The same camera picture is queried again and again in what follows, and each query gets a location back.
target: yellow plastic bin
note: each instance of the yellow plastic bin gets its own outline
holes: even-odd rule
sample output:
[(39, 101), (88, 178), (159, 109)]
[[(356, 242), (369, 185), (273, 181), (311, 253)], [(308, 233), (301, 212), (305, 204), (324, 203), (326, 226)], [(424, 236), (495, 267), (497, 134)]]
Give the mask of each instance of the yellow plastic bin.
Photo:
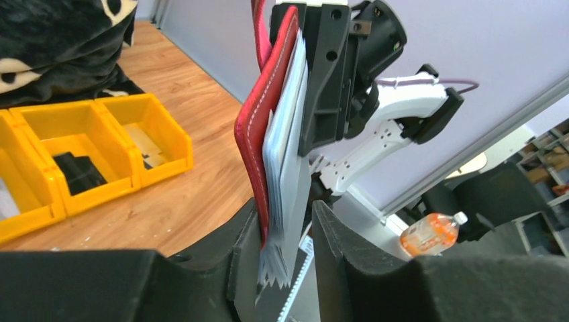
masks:
[(19, 210), (0, 217), (0, 243), (65, 219), (54, 173), (6, 110), (0, 110), (0, 178)]
[[(102, 111), (108, 111), (110, 122), (134, 151), (142, 186), (149, 186), (193, 167), (190, 137), (154, 95), (110, 97), (96, 99), (95, 102), (100, 104)], [(139, 148), (137, 140), (129, 135), (131, 132), (128, 130), (133, 128), (144, 132), (147, 139), (159, 149), (163, 163), (153, 168), (145, 165), (142, 147)]]
[[(67, 215), (140, 189), (134, 155), (94, 101), (18, 107), (10, 113), (43, 161), (54, 169)], [(107, 183), (72, 196), (53, 159), (66, 152), (88, 156)]]

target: light purple wall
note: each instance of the light purple wall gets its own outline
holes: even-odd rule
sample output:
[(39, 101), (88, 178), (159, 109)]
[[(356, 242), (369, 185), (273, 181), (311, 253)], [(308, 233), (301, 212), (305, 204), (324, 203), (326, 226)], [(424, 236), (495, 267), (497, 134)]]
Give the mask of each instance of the light purple wall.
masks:
[[(267, 1), (266, 12), (270, 12)], [(401, 150), (357, 185), (377, 207), (481, 138), (569, 72), (569, 1), (389, 1), (407, 32), (403, 55), (382, 76), (414, 74), (425, 62), (444, 77), (480, 81), (449, 126)], [(243, 101), (259, 75), (248, 0), (170, 0), (163, 31)], [(231, 64), (229, 57), (237, 64)], [(357, 142), (324, 151), (345, 154)]]

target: patterned fabric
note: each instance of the patterned fabric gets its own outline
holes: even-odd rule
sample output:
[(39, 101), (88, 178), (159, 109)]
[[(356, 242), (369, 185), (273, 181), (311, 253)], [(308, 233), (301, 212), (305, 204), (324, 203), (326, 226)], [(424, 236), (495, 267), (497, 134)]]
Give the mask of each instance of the patterned fabric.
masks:
[(117, 65), (135, 0), (0, 0), (0, 109), (142, 93)]

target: red leather cover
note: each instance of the red leather cover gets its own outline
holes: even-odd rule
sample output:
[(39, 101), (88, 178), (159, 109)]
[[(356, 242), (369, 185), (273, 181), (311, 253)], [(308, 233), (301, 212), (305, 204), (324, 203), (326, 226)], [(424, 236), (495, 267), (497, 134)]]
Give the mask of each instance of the red leather cover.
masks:
[(299, 30), (296, 7), (290, 7), (278, 29), (274, 48), (235, 122), (235, 141), (245, 163), (259, 211), (262, 244), (268, 234), (268, 189), (262, 148), (269, 111), (275, 110)]
[(263, 70), (266, 61), (272, 52), (272, 46), (268, 39), (268, 32), (265, 26), (264, 6), (265, 0), (251, 0), (255, 47), (260, 70)]

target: white paper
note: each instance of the white paper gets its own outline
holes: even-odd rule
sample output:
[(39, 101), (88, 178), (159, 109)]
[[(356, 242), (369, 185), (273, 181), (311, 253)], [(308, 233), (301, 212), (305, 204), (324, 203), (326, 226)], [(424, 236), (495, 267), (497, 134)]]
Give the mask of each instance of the white paper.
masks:
[(0, 219), (11, 218), (19, 214), (16, 202), (12, 198), (4, 180), (0, 178)]
[(270, 129), (263, 143), (269, 190), (269, 234), (261, 253), (260, 282), (290, 286), (310, 189), (308, 157), (298, 156), (308, 83), (306, 44), (298, 34)]

